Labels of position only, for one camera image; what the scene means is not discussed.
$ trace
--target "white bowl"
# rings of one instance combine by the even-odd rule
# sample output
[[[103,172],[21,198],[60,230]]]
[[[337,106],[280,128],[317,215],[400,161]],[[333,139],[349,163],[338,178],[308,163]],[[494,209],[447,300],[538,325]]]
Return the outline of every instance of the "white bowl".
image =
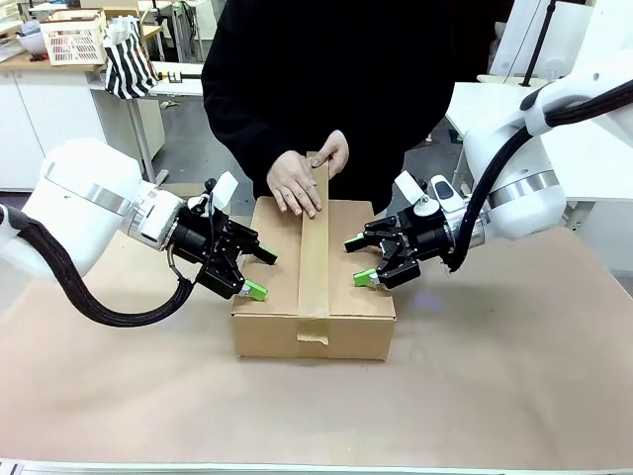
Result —
[[[42,32],[28,35],[27,37],[17,37],[22,48],[31,54],[46,54],[46,44],[44,43],[44,35]]]

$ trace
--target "black hoodie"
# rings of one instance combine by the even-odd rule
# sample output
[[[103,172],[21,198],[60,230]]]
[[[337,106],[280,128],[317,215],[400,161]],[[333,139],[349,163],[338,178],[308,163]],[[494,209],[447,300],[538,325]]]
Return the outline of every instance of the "black hoodie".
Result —
[[[256,197],[279,155],[341,130],[349,161],[329,196],[379,211],[450,102],[448,0],[228,0],[202,81],[211,128]]]

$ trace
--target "striped bag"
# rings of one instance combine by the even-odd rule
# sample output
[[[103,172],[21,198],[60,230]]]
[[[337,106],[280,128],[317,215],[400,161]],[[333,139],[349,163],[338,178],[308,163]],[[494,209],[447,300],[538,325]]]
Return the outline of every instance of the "striped bag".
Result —
[[[140,43],[138,19],[130,22],[127,38],[114,43],[104,39],[108,56],[106,91],[120,99],[144,97],[158,83],[158,76]]]

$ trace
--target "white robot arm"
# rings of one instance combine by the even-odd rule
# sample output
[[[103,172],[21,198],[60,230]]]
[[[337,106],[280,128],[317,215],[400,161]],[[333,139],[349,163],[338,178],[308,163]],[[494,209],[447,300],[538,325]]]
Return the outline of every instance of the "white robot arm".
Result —
[[[633,146],[633,50],[574,72],[528,95],[520,105],[470,129],[464,148],[475,191],[464,199],[443,176],[430,180],[439,206],[404,172],[396,181],[413,206],[369,223],[348,251],[379,246],[376,269],[354,276],[356,285],[401,285],[420,275],[417,262],[440,256],[459,269],[468,249],[494,238],[518,239],[559,225],[566,208],[539,136],[555,127],[595,119]]]
[[[262,300],[267,291],[245,280],[240,255],[266,263],[276,255],[260,246],[257,233],[228,219],[222,209],[237,182],[225,173],[205,184],[207,193],[185,203],[142,180],[135,160],[97,141],[69,142],[53,150],[22,211],[0,205],[0,258],[40,277],[55,278],[71,303],[90,319],[116,327],[149,325],[171,315],[200,283],[224,298]],[[161,308],[125,315],[101,306],[83,285],[114,233],[166,250],[178,277],[174,296]],[[202,267],[195,282],[174,264],[178,255]]]

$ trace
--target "brown box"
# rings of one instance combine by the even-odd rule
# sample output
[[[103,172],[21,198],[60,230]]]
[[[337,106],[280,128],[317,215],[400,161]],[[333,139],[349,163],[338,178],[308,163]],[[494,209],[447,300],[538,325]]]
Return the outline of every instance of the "brown box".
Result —
[[[272,267],[252,256],[244,262],[244,276],[269,293],[264,302],[235,300],[232,324],[239,355],[387,359],[396,316],[391,294],[354,287],[352,280],[354,273],[375,267],[380,256],[369,249],[348,254],[343,246],[372,219],[372,207],[364,202],[329,201],[312,223],[307,218],[303,223],[291,213],[281,214],[272,198],[257,200],[252,227],[279,258]],[[305,234],[314,238],[323,226],[328,238],[322,240],[328,243],[319,247]],[[311,227],[303,238],[302,227]],[[318,265],[326,258],[324,247],[329,248],[328,269]],[[300,262],[310,259],[313,264],[300,269]],[[319,316],[310,303],[323,289],[325,309]],[[308,310],[302,314],[300,308]]]

